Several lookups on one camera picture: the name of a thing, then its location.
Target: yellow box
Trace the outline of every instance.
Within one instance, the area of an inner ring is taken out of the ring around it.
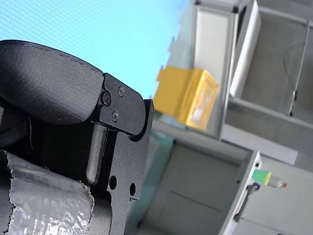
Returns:
[[[167,66],[157,80],[155,109],[187,126],[205,130],[219,88],[214,78],[205,70]]]

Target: light blue wall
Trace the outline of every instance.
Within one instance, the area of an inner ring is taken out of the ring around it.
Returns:
[[[0,40],[54,47],[109,72],[144,98],[169,58],[188,0],[0,0]]]

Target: tape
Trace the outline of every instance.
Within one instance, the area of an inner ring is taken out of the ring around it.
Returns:
[[[84,235],[94,199],[77,182],[6,153],[14,205],[6,235]]]

